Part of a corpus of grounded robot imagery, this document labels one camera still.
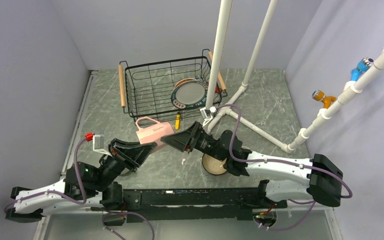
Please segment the pink mug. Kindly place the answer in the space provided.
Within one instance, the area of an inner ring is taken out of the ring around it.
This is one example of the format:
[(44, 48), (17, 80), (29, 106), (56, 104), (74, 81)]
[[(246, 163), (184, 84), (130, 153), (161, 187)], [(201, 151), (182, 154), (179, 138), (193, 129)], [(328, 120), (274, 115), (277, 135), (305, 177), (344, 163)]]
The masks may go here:
[[(140, 122), (145, 120), (153, 122), (153, 125), (140, 127)], [(136, 135), (141, 144), (156, 143), (158, 146), (165, 146), (166, 144), (161, 141), (161, 138), (175, 133), (169, 122), (159, 122), (148, 116), (138, 118), (135, 125), (138, 129)]]

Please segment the dark bowl cream inside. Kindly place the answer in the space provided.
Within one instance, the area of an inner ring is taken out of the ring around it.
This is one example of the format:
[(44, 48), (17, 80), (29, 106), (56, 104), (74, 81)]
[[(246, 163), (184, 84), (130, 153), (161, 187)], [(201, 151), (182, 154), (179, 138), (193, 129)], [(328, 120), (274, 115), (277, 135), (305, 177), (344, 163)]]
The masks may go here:
[(224, 168), (225, 163), (226, 159), (218, 160), (208, 154), (203, 154), (201, 158), (201, 164), (204, 170), (215, 176), (223, 175), (227, 172), (227, 170)]

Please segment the green rimmed white plate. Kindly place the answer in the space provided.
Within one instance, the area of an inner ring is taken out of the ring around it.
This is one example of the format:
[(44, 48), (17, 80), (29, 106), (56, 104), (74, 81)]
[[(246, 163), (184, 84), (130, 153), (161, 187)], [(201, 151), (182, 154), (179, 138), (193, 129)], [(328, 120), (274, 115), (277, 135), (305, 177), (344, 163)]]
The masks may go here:
[(188, 81), (173, 89), (170, 101), (178, 109), (204, 106), (207, 101), (208, 84), (202, 80)]

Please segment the orange plate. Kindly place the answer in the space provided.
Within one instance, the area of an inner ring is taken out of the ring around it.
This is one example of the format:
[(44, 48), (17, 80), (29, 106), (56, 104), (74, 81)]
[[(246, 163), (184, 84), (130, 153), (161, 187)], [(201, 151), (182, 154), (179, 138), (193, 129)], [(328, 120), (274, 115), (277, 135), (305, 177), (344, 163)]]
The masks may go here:
[(180, 85), (184, 84), (184, 83), (187, 83), (187, 82), (190, 82), (190, 81), (196, 81), (195, 78), (184, 78), (184, 79), (181, 79), (179, 80), (175, 85), (174, 85), (174, 89), (176, 89), (177, 87), (179, 87)]

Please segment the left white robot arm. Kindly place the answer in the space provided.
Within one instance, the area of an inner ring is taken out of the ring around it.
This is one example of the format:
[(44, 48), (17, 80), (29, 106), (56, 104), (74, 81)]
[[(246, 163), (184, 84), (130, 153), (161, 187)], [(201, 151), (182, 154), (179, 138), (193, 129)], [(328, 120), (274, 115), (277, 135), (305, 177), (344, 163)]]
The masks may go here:
[(13, 201), (4, 208), (5, 219), (34, 223), (45, 216), (80, 208), (119, 211), (125, 205), (123, 186), (116, 178), (123, 171), (135, 172), (155, 150), (157, 143), (126, 142), (114, 138), (101, 150), (99, 166), (81, 162), (75, 156), (72, 167), (59, 181), (29, 189), (16, 186)]

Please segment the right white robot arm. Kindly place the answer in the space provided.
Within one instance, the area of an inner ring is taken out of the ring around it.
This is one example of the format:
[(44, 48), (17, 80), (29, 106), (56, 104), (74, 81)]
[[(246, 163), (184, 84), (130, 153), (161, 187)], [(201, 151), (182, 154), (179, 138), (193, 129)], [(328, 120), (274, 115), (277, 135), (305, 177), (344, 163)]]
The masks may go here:
[(315, 154), (312, 158), (262, 154), (243, 147), (231, 130), (214, 138), (199, 122), (186, 130), (163, 136), (161, 141), (181, 152), (198, 150), (217, 159), (231, 175), (261, 176), (262, 190), (255, 194), (255, 200), (262, 208), (283, 200), (314, 201), (335, 208), (343, 199), (343, 172), (323, 154)]

